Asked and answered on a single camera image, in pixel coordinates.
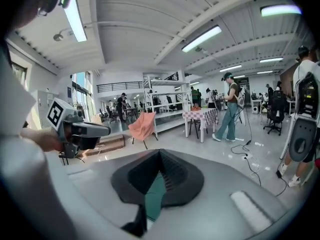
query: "person's hand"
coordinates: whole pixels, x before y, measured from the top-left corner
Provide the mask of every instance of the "person's hand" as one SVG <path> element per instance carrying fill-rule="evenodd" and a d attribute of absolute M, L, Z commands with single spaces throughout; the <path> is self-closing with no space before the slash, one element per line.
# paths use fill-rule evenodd
<path fill-rule="evenodd" d="M 59 140 L 56 131 L 51 129 L 33 130 L 23 128 L 20 136 L 34 141 L 44 152 L 64 150 L 63 143 Z"/>

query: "white table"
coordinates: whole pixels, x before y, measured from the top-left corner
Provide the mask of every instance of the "white table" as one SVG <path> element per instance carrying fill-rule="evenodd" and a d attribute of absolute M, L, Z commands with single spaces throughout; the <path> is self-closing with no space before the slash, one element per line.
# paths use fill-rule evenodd
<path fill-rule="evenodd" d="M 260 114 L 261 114 L 261 103 L 262 103 L 262 100 L 261 99 L 252 99 L 251 100 L 251 107 L 252 107 L 252 114 L 254 113 L 254 106 L 255 106 L 255 103 L 258 103 L 258 107 L 260 105 Z"/>
<path fill-rule="evenodd" d="M 294 100 L 287 99 L 286 102 L 290 103 L 289 106 L 289 117 L 291 117 L 291 104 L 296 104 Z"/>
<path fill-rule="evenodd" d="M 218 111 L 216 108 L 201 108 L 195 111 L 184 111 L 182 113 L 185 124 L 185 137 L 188 138 L 188 121 L 190 119 L 200 120 L 200 142 L 204 142 L 204 129 L 208 126 L 212 126 L 212 132 L 216 131 L 216 125 L 218 124 Z"/>

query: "white metal shelf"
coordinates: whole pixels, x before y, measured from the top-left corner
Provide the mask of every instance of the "white metal shelf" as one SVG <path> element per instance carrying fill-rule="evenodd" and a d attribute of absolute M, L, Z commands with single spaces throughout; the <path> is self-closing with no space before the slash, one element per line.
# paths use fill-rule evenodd
<path fill-rule="evenodd" d="M 160 96 L 160 95 L 176 95 L 176 94 L 188 94 L 189 91 L 176 91 L 176 92 L 153 92 L 149 93 L 151 96 Z"/>
<path fill-rule="evenodd" d="M 166 118 L 170 116 L 175 116 L 175 115 L 181 115 L 184 111 L 183 110 L 176 110 L 176 111 L 170 111 L 170 112 L 165 112 L 165 113 L 160 113 L 156 114 L 155 118 Z"/>
<path fill-rule="evenodd" d="M 170 106 L 170 105 L 176 105 L 176 104 L 182 104 L 183 102 L 174 102 L 174 103 L 164 103 L 164 104 L 160 104 L 160 105 L 155 105 L 155 106 L 146 106 L 146 108 L 160 108 L 160 107 L 166 107 L 166 106 Z"/>
<path fill-rule="evenodd" d="M 177 120 L 173 120 L 170 122 L 166 122 L 166 123 L 162 123 L 162 124 L 157 124 L 156 126 L 156 131 L 158 133 L 163 132 L 165 130 L 169 130 L 173 127 L 177 127 L 180 125 L 183 125 L 185 123 L 185 119 L 184 118 L 179 118 Z"/>
<path fill-rule="evenodd" d="M 183 81 L 174 81 L 174 80 L 158 80 L 158 79 L 150 79 L 151 84 L 153 86 L 181 86 L 184 84 L 189 84 L 189 82 Z M 148 81 L 144 82 L 144 86 L 148 86 Z"/>

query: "black and white square marker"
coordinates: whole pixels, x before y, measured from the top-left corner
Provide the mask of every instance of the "black and white square marker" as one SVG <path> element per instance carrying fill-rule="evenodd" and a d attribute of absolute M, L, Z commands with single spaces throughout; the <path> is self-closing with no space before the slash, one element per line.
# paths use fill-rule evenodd
<path fill-rule="evenodd" d="M 56 127 L 64 109 L 54 101 L 48 114 L 48 119 Z"/>

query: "pink and white checkered tablecloth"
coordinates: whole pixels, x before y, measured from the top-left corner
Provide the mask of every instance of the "pink and white checkered tablecloth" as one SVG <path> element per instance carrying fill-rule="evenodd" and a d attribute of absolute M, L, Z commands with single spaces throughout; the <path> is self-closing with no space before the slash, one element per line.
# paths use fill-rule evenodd
<path fill-rule="evenodd" d="M 184 111 L 182 113 L 183 118 L 201 120 L 200 128 L 205 129 L 208 126 L 213 126 L 218 124 L 218 111 L 216 108 L 202 108 L 196 111 Z"/>

